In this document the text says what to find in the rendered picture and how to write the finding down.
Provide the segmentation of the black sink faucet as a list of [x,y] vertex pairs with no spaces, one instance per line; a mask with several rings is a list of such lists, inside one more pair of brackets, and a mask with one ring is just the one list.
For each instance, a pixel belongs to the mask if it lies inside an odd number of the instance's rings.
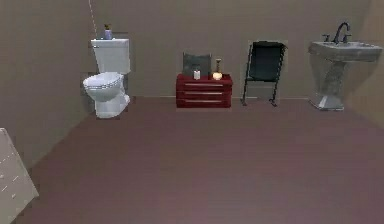
[[351,31],[351,25],[348,22],[342,22],[338,26],[334,37],[331,37],[330,34],[323,34],[323,38],[325,42],[332,42],[335,44],[347,43],[348,38],[352,36],[350,31]]

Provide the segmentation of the white toilet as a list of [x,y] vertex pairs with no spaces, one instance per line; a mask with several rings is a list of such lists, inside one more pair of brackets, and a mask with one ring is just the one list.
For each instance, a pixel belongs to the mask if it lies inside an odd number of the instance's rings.
[[92,39],[98,73],[82,82],[98,118],[119,116],[130,103],[124,78],[131,72],[129,39]]

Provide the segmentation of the brown and cream plunger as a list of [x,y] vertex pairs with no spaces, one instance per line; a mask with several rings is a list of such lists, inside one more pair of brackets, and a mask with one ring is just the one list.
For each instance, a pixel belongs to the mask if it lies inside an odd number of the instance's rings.
[[216,59],[216,71],[212,74],[212,78],[214,80],[220,80],[222,78],[222,73],[220,72],[220,62],[221,62],[221,59],[217,58]]

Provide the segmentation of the red chest of drawers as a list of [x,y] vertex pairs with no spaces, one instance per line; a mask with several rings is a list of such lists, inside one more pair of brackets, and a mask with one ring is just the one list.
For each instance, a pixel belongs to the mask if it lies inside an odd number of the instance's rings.
[[233,81],[229,74],[220,80],[211,75],[195,80],[192,76],[178,74],[176,78],[177,108],[230,108]]

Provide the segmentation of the pale beige cabinet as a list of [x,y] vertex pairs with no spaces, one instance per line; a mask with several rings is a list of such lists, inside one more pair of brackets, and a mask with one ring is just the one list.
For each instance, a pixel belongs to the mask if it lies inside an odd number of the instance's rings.
[[7,130],[0,128],[0,224],[11,224],[38,196]]

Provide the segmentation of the grey pedestal sink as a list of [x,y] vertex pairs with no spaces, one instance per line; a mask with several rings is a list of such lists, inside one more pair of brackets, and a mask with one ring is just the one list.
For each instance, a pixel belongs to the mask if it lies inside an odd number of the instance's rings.
[[376,62],[383,48],[364,42],[311,42],[308,47],[315,91],[309,102],[318,110],[342,111],[340,96],[347,65]]

